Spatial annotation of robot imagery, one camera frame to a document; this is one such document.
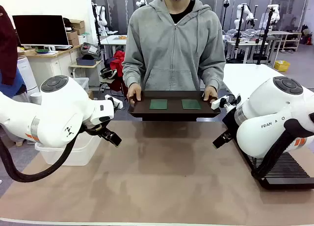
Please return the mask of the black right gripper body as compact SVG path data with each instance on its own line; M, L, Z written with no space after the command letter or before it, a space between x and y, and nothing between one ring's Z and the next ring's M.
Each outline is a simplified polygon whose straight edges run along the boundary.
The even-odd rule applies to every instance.
M233 137L236 137L237 130L239 125L236 123L235 120L235 112L236 108L233 108L229 112L227 112L226 116L222 119L222 122L225 124L227 130L229 131Z

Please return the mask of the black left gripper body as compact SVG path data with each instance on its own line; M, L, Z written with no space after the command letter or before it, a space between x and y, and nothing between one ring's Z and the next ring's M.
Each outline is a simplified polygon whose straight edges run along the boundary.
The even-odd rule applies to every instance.
M92 136L100 136L99 132L101 130L107 129L107 125L109 124L109 122L110 121L105 121L98 125L83 124L83 131L87 132L89 135L92 135Z

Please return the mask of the person's left hand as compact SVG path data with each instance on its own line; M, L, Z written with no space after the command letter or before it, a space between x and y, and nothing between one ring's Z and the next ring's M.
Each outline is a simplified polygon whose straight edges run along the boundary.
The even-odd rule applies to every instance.
M207 86L204 89L204 96L203 97L204 97L203 98L204 101L213 102L213 101L217 100L217 98L218 98L217 90L213 86Z

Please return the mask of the person's right hand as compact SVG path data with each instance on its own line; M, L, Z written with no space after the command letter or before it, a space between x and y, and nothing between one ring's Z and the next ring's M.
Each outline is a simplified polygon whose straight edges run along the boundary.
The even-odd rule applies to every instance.
M127 93L127 98L128 101L131 102L136 102L136 101L141 101L141 86L137 83L133 83L129 86L128 93Z

